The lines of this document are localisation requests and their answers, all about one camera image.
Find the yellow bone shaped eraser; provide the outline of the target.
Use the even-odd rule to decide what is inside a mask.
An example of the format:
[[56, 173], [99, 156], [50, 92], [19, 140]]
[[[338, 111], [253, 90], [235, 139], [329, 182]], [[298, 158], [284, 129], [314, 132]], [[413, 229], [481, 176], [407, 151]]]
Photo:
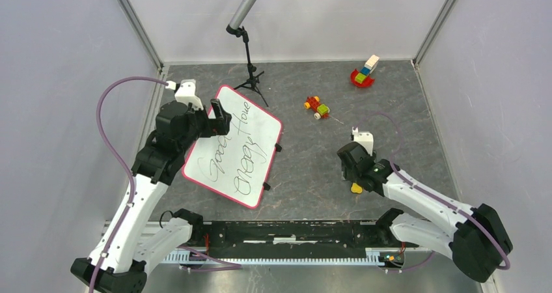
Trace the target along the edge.
[[354, 194], [362, 194], [364, 189], [360, 185], [358, 185], [356, 183], [352, 183], [350, 191]]

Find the pink framed whiteboard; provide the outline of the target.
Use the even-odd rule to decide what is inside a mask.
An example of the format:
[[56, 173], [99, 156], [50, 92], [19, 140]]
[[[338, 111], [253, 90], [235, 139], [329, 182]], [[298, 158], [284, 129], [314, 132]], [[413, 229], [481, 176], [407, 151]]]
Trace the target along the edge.
[[182, 167], [185, 179], [247, 208], [256, 208], [264, 192], [283, 131], [280, 119], [228, 85], [216, 96], [231, 115], [226, 135], [200, 138]]

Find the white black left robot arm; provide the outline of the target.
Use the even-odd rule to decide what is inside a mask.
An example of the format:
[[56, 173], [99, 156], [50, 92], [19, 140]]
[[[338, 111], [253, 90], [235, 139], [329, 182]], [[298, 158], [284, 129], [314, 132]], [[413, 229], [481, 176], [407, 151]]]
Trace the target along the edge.
[[204, 239], [202, 216], [178, 210], [155, 235], [139, 241], [155, 206], [184, 166], [186, 152], [200, 138], [227, 135], [232, 116], [218, 99], [205, 108], [177, 101], [163, 105], [156, 127], [126, 172], [129, 187], [96, 248], [74, 260], [71, 273], [90, 292], [142, 292], [151, 272], [179, 245], [198, 245]]

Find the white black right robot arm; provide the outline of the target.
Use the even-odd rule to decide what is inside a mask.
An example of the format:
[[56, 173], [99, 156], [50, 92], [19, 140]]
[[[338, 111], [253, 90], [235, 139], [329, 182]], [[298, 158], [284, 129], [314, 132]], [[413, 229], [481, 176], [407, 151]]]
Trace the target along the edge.
[[392, 209], [381, 217], [376, 238], [384, 246], [405, 242], [426, 247], [453, 261], [466, 276], [486, 282], [495, 270], [510, 268], [513, 244], [497, 211], [471, 206], [416, 181], [389, 160], [377, 161], [358, 142], [337, 151], [342, 176], [353, 186], [412, 209], [423, 219]]

